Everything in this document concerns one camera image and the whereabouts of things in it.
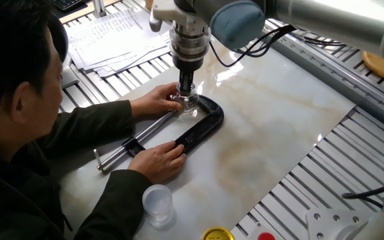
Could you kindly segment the person's left hand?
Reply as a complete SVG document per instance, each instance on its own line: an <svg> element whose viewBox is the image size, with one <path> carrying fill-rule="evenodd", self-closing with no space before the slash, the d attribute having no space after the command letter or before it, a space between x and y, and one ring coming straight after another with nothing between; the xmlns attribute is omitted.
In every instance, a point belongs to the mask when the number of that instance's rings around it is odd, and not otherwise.
<svg viewBox="0 0 384 240"><path fill-rule="evenodd" d="M146 115L165 113L167 111L182 111L182 105L170 98L170 96L176 93L176 83L156 86L156 88L144 96L130 101L132 117L140 118Z"/></svg>

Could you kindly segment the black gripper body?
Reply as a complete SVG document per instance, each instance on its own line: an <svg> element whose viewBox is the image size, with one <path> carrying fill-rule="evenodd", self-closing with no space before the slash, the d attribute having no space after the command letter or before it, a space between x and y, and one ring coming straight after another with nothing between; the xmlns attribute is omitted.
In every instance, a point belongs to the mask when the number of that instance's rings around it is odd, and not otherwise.
<svg viewBox="0 0 384 240"><path fill-rule="evenodd" d="M178 56L173 56L173 64L184 73L191 73L198 70L203 65L204 57L199 57L197 59L187 59L183 60Z"/></svg>

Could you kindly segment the person's right hand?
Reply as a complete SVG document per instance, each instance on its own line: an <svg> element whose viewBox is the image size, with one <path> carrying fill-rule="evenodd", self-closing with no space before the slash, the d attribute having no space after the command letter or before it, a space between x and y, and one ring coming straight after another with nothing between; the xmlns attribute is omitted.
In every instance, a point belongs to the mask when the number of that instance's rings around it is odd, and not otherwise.
<svg viewBox="0 0 384 240"><path fill-rule="evenodd" d="M128 170L144 175L153 184L162 183L175 176L186 160L184 145L170 141L138 153L128 166Z"/></svg>

